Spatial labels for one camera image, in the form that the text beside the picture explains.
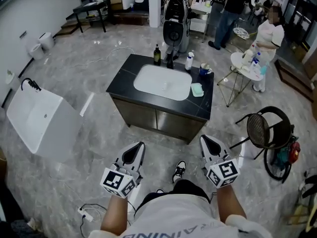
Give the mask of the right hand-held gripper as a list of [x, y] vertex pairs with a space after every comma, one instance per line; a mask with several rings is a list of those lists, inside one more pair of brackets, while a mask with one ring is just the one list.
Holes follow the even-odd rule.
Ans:
[[206, 162], [206, 177], [216, 187], [231, 185], [240, 175], [235, 158], [223, 158], [228, 154], [225, 144], [219, 139], [203, 134], [200, 136], [200, 147], [204, 158], [220, 158], [215, 162]]

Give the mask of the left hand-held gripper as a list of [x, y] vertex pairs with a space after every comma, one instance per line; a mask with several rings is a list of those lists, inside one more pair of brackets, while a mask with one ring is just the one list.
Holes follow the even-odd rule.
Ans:
[[127, 198], [143, 179], [139, 168], [145, 154], [144, 142], [135, 142], [122, 148], [117, 154], [116, 163], [105, 168], [100, 186], [108, 193]]

